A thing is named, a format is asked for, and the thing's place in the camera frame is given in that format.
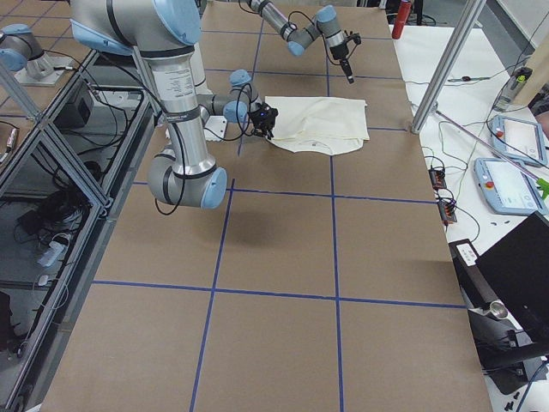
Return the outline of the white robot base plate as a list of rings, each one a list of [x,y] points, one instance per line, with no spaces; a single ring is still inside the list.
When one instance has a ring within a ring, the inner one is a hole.
[[[223,116],[210,116],[208,112],[205,115],[191,113],[173,113],[165,115],[168,124],[174,124],[174,135],[177,131],[185,142],[213,141],[220,142],[225,138],[227,121]],[[201,126],[181,127],[183,122],[199,120]]]

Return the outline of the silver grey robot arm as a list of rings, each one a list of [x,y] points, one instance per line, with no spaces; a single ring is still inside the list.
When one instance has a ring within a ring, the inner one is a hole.
[[[299,57],[317,39],[322,39],[328,61],[339,66],[349,84],[354,83],[350,58],[361,44],[359,33],[341,28],[333,5],[319,9],[313,17],[294,10],[285,16],[272,1],[245,1],[247,12],[259,15],[287,43],[288,50]]]
[[[77,41],[98,52],[137,53],[146,64],[141,74],[152,79],[149,94],[166,117],[171,141],[154,157],[148,173],[155,199],[174,207],[218,207],[227,175],[208,152],[208,115],[252,122],[254,134],[270,138],[277,110],[261,100],[243,71],[232,74],[233,89],[218,105],[202,106],[191,67],[201,38],[193,1],[73,1],[70,9]]]

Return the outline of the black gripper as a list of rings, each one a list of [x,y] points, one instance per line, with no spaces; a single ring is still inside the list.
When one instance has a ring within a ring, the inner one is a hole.
[[[341,66],[347,81],[350,84],[354,83],[353,71],[348,61],[349,50],[347,43],[342,42],[338,45],[331,46],[329,50],[332,58]]]
[[[259,137],[273,138],[275,120],[279,112],[276,108],[263,102],[254,112],[250,112],[250,120],[253,123],[252,134]]]

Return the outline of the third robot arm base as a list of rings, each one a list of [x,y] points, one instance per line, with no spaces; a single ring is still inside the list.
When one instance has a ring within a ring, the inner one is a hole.
[[[46,52],[26,24],[1,28],[1,63],[22,85],[54,86],[72,62]]]

